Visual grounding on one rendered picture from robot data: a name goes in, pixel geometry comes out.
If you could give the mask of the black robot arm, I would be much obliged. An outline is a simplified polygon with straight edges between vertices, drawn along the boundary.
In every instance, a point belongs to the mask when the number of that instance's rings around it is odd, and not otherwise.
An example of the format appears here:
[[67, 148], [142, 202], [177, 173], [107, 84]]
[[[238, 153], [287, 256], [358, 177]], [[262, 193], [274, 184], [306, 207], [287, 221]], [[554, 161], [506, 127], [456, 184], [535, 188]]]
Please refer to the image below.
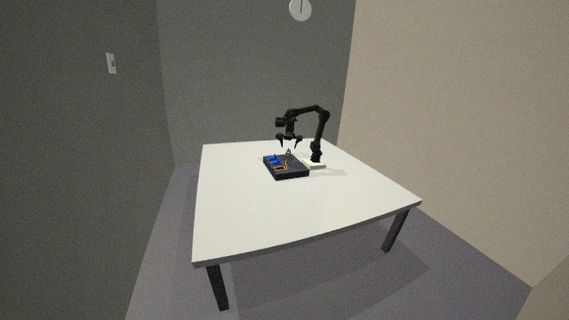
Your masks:
[[[312, 155], [311, 155], [311, 161], [313, 163], [321, 163], [320, 159], [321, 159], [321, 155], [323, 154], [323, 152], [320, 150], [321, 149], [321, 136], [322, 136], [322, 132], [325, 128], [325, 123], [328, 121], [329, 117], [330, 117], [330, 112], [326, 111], [322, 108], [320, 108], [318, 105], [313, 105], [313, 106], [306, 106], [304, 108], [289, 108], [286, 110], [286, 114], [282, 117], [276, 117], [276, 121], [275, 121], [275, 126], [276, 127], [284, 127], [286, 125], [286, 127], [288, 128], [293, 128], [294, 127], [294, 121], [296, 120], [296, 116], [299, 116], [301, 114], [305, 114], [308, 113], [310, 111], [316, 111], [319, 116], [319, 123], [317, 126], [317, 134], [316, 137], [313, 141], [311, 141], [310, 143], [310, 149], [312, 150]], [[293, 118], [293, 119], [291, 119]], [[295, 138], [295, 133], [293, 133], [293, 131], [288, 132], [288, 130], [286, 130], [286, 133], [284, 135], [284, 139], [285, 140], [292, 140]]]

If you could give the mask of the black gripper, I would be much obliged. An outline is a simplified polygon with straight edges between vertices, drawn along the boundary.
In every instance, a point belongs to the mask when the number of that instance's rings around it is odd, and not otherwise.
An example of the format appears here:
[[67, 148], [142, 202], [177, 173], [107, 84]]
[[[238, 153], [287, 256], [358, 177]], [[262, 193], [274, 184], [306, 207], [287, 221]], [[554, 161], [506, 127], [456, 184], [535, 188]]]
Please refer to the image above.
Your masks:
[[[294, 127], [293, 127], [293, 128], [285, 127], [285, 132], [286, 132], [286, 130], [288, 130], [288, 132], [294, 131]], [[285, 136], [284, 136], [282, 133], [280, 133], [280, 132], [278, 132], [278, 133], [276, 134], [276, 138], [280, 141], [281, 147], [283, 147], [283, 137], [285, 137]], [[303, 138], [302, 135], [297, 135], [297, 136], [295, 136], [296, 141], [295, 141], [294, 149], [296, 148], [297, 143], [300, 142], [300, 141], [302, 141], [302, 138]]]

